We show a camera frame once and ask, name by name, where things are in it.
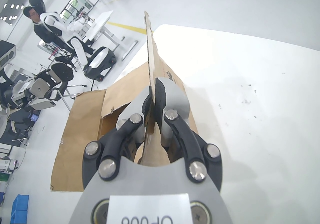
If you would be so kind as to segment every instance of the torn cardboard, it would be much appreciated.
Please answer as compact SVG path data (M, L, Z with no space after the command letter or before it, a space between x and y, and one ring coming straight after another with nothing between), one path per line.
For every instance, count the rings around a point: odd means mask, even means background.
M63 144L59 146L52 170L51 189L53 191L83 191L82 158L86 145L100 139L115 127L125 107L151 84L151 75L153 75L152 80L156 77L170 78L186 93L181 79L159 57L149 16L146 16L146 19L148 19L146 23L148 49L152 48L153 59L149 58L149 63L134 69L108 89L89 91L76 97L62 135ZM191 129L198 133L191 111L189 123ZM145 166L167 164L167 153L160 145L159 127L151 126L148 129L149 135L155 135L155 137L146 137L141 164Z

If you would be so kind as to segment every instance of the label sticker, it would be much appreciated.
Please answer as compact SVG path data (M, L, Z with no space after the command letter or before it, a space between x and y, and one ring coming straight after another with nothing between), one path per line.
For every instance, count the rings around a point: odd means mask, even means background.
M193 224L189 195L112 195L106 224Z

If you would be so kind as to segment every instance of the chair backrest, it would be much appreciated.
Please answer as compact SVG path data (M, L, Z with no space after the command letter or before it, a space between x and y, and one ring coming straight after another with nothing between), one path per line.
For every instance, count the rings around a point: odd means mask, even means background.
M61 62L54 63L53 65L51 65L51 70L53 73L51 71L49 71L48 73L54 79L56 79L56 77L58 77L62 82L69 82L73 79L72 68L67 66L64 63L61 63Z

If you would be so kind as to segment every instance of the white table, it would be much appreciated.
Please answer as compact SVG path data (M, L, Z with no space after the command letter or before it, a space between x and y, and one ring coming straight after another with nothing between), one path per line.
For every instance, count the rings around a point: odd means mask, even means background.
M113 52L117 49L118 46L121 46L126 50L126 53L121 58L121 61L123 61L129 54L129 52L133 49L133 47L138 43L138 41L134 41L134 43L131 46L127 46L122 42L124 38L120 40L111 31L107 29L105 24L110 19L112 13L113 10L101 13L99 17L95 19L90 29L86 32L85 36L87 39L92 41L94 37L101 32L104 36L106 36L110 41L112 41L116 45L115 48L112 50Z
M233 222L318 223L320 52L173 25L154 38L185 84L199 135L221 150ZM119 78L147 58L144 44Z

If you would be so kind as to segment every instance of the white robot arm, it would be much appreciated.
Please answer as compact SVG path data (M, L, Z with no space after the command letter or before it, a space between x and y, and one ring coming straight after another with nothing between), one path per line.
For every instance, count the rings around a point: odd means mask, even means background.
M63 19L57 13L42 13L40 20L48 31L57 34L67 45L75 50L80 64L86 65L88 63L80 37L74 31L68 29Z

